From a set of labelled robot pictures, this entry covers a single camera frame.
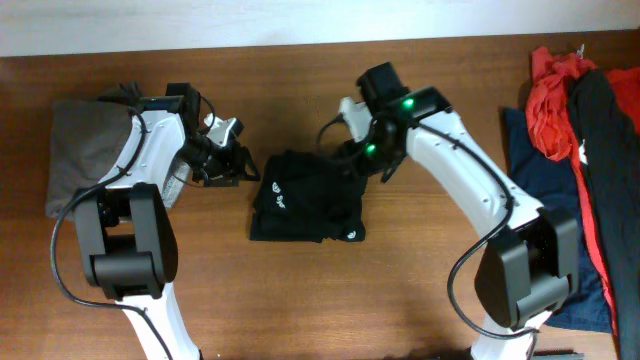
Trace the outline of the black t-shirt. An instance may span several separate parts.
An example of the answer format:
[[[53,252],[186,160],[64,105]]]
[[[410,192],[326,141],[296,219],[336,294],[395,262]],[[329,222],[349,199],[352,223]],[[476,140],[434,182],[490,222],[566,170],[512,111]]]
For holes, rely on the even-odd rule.
[[[362,242],[367,180],[309,152],[271,156],[253,202],[249,239],[263,242]]]

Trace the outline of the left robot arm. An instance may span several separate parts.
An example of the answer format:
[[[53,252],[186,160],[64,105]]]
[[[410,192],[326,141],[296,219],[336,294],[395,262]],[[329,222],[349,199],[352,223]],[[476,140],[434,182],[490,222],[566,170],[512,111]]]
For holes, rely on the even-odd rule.
[[[188,83],[170,83],[160,97],[142,97],[114,166],[81,191],[71,209],[87,282],[104,307],[128,317],[149,359],[199,359],[175,295],[178,244],[162,191],[181,162],[205,187],[257,182],[259,172],[238,141],[235,118],[203,115],[205,98]]]

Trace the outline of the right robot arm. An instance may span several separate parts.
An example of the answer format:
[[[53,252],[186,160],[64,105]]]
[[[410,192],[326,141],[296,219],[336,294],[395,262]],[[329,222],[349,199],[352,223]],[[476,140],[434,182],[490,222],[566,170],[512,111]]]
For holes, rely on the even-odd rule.
[[[534,358],[541,326],[578,288],[576,220],[512,181],[436,88],[410,91],[389,62],[366,70],[356,85],[361,101],[343,98],[337,116],[352,136],[343,146],[343,165],[358,176],[379,174],[388,181],[411,158],[439,182],[480,237],[454,263],[446,284],[462,316],[454,281],[472,255],[482,254],[474,287],[486,317],[482,325],[465,321],[478,335],[465,358]]]

